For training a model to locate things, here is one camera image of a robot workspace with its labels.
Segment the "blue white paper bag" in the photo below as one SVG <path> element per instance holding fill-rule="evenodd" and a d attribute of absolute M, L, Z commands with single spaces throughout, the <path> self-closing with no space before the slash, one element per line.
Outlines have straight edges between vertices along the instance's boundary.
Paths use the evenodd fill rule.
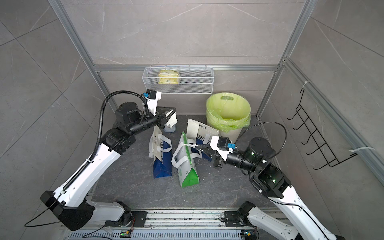
<path fill-rule="evenodd" d="M 154 179 L 172 176 L 172 142 L 158 126 L 154 127 L 149 143 L 149 158 L 153 159 Z"/>
<path fill-rule="evenodd" d="M 187 139 L 192 139 L 197 145 L 206 145 L 211 142 L 212 136 L 218 136 L 219 130 L 196 120 L 188 119 Z"/>

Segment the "green white paper bag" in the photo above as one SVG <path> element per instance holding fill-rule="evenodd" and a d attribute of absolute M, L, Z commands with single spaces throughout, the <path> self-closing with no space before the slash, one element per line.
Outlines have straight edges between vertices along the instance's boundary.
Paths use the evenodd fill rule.
<path fill-rule="evenodd" d="M 173 153 L 172 165 L 178 170 L 180 185 L 182 188 L 199 184 L 199 176 L 195 159 L 200 159 L 202 152 L 197 149 L 194 140 L 188 139 L 182 132 L 179 144 Z"/>

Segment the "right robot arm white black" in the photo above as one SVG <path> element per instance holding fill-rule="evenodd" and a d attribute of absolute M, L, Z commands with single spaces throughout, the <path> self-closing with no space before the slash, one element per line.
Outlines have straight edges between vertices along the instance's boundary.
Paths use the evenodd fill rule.
<path fill-rule="evenodd" d="M 271 163 L 278 152 L 267 139 L 254 137 L 247 148 L 241 151 L 228 137 L 213 136 L 209 144 L 197 145 L 195 148 L 209 156 L 217 168 L 232 165 L 240 169 L 249 177 L 257 192 L 274 203 L 290 221 L 285 224 L 246 201 L 237 211 L 241 225 L 261 228 L 279 240 L 343 239 L 329 231 L 316 218 L 299 197 L 288 177 Z"/>

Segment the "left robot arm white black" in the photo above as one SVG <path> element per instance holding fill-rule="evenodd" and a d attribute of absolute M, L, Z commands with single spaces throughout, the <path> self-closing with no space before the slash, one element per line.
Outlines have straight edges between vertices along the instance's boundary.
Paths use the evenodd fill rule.
<path fill-rule="evenodd" d="M 125 102 L 115 111 L 116 126 L 103 131 L 104 113 L 109 99 L 120 94 L 133 95 L 144 104 L 141 111 L 135 102 Z M 99 119 L 96 144 L 91 155 L 77 171 L 55 191 L 45 191 L 41 201 L 60 224 L 77 231 L 93 222 L 113 222 L 120 227 L 133 225 L 131 209 L 122 201 L 100 203 L 88 201 L 88 192 L 103 173 L 120 158 L 136 141 L 135 136 L 153 127 L 164 129 L 175 122 L 176 108 L 160 107 L 157 101 L 161 92 L 148 89 L 142 95 L 131 91 L 115 91 L 104 99 Z"/>

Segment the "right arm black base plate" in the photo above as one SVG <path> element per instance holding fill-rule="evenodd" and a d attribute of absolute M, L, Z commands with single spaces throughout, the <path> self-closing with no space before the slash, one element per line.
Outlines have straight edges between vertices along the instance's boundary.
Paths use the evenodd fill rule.
<path fill-rule="evenodd" d="M 257 227 L 237 211 L 225 211 L 224 217 L 222 217 L 220 221 L 225 223 L 227 228 Z"/>

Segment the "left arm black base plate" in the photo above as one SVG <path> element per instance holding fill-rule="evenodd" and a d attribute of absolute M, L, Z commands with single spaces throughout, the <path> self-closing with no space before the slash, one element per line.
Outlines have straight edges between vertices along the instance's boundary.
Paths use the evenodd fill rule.
<path fill-rule="evenodd" d="M 146 211 L 133 211 L 124 213 L 123 216 L 116 222 L 106 221 L 105 227 L 114 227 L 114 228 L 143 228 L 145 226 L 146 218 L 148 212 Z"/>

